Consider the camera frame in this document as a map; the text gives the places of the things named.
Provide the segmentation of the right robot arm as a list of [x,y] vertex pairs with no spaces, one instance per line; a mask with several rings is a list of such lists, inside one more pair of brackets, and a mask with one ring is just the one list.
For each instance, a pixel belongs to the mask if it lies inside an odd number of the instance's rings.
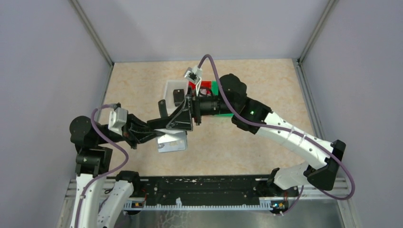
[[234,74],[221,76],[217,84],[221,86],[218,95],[186,95],[163,126],[191,131],[202,116],[232,113],[231,122],[238,128],[267,137],[304,159],[300,165],[275,168],[267,181],[271,188],[287,190],[310,184],[321,191],[333,189],[345,151],[343,141],[322,140],[293,126],[269,106],[249,98],[246,84]]

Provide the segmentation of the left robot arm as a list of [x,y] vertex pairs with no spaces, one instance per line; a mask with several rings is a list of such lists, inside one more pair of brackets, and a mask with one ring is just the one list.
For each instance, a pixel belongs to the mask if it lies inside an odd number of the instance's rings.
[[[101,125],[86,116],[75,118],[70,125],[71,141],[77,149],[76,197],[72,228],[113,228],[132,194],[146,197],[144,184],[136,171],[122,171],[122,165],[110,170],[113,150],[103,147],[110,143],[127,142],[136,148],[138,144],[166,135],[164,129],[153,130],[133,114],[112,111],[108,124]],[[120,171],[111,192],[104,202],[104,184],[110,173]]]

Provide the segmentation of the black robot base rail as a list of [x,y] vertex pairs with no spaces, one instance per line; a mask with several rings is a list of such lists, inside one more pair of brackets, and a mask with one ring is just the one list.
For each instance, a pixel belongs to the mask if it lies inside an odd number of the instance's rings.
[[298,188],[282,190],[271,180],[269,175],[137,177],[122,209],[286,211]]

